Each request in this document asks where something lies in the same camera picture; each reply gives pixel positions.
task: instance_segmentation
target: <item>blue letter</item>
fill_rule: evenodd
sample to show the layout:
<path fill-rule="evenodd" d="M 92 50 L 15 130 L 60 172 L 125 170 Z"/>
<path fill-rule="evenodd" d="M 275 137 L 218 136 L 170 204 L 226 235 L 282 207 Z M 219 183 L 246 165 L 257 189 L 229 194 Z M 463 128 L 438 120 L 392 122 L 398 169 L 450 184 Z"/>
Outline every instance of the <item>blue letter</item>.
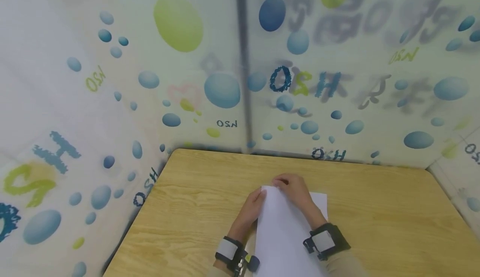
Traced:
<path fill-rule="evenodd" d="M 55 154 L 48 150 L 40 148 L 38 145 L 34 146 L 33 153 L 38 157 L 43 158 L 51 166 L 55 166 L 57 170 L 60 171 L 60 173 L 65 174 L 68 169 L 67 166 L 60 159 L 63 153 L 67 152 L 67 154 L 73 158 L 79 158 L 82 155 L 78 153 L 75 147 L 70 145 L 70 143 L 66 139 L 64 139 L 58 132 L 52 131 L 50 133 L 50 137 L 60 146 L 60 149 L 58 149 Z"/>
<path fill-rule="evenodd" d="M 321 72 L 320 73 L 320 81 L 317 84 L 317 93 L 315 94 L 315 97 L 320 97 L 322 96 L 322 91 L 324 88 L 329 87 L 330 90 L 328 91 L 328 96 L 333 97 L 333 93 L 337 90 L 338 83 L 340 82 L 340 77 L 342 76 L 342 73 L 337 72 L 333 76 L 333 81 L 332 83 L 327 83 L 325 84 L 325 79 L 327 76 L 327 72 Z"/>

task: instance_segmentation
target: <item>hand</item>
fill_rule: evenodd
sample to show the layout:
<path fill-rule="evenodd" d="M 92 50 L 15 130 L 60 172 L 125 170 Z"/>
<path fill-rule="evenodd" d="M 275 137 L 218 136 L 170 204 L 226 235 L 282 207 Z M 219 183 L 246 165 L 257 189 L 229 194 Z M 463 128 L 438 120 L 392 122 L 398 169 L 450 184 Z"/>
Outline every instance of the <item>hand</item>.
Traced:
<path fill-rule="evenodd" d="M 272 180 L 272 184 L 284 192 L 288 200 L 303 213 L 312 230 L 327 223 L 322 211 L 313 202 L 303 177 L 280 174 Z"/>
<path fill-rule="evenodd" d="M 243 204 L 227 234 L 228 237 L 243 242 L 250 227 L 260 215 L 266 196 L 267 192 L 262 191 L 261 187 L 248 195 L 247 200 Z"/>

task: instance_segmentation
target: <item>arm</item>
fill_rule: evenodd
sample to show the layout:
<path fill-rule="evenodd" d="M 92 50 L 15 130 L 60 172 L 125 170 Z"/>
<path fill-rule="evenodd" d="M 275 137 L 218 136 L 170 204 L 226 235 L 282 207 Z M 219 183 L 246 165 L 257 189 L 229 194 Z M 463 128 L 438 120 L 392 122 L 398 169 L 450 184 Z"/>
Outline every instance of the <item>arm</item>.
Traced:
<path fill-rule="evenodd" d="M 276 176 L 273 185 L 279 188 L 288 199 L 303 213 L 312 230 L 327 220 L 315 205 L 303 178 L 293 174 Z M 369 276 L 360 261 L 350 252 L 342 251 L 322 261 L 331 277 L 367 277 Z"/>

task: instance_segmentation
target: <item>left hand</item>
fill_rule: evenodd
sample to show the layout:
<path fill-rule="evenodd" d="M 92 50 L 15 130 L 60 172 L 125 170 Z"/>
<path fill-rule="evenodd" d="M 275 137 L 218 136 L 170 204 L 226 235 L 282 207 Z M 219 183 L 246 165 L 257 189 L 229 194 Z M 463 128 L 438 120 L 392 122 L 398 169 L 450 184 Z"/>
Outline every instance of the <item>left hand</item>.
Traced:
<path fill-rule="evenodd" d="M 243 207 L 227 234 L 228 237 L 243 242 L 250 227 L 260 215 L 266 196 L 267 192 L 265 190 L 262 191 L 261 187 L 248 195 L 247 200 L 243 204 Z"/>

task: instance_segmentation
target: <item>sleeve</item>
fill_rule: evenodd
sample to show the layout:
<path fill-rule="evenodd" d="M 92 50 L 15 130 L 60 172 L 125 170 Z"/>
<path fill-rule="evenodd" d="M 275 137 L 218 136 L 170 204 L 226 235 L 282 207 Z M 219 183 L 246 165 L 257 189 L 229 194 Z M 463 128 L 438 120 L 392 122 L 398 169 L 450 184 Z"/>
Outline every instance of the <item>sleeve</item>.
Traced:
<path fill-rule="evenodd" d="M 368 277 L 369 274 L 363 268 L 361 262 L 351 251 L 342 251 L 332 255 L 326 261 L 321 262 L 325 265 L 330 277 Z"/>

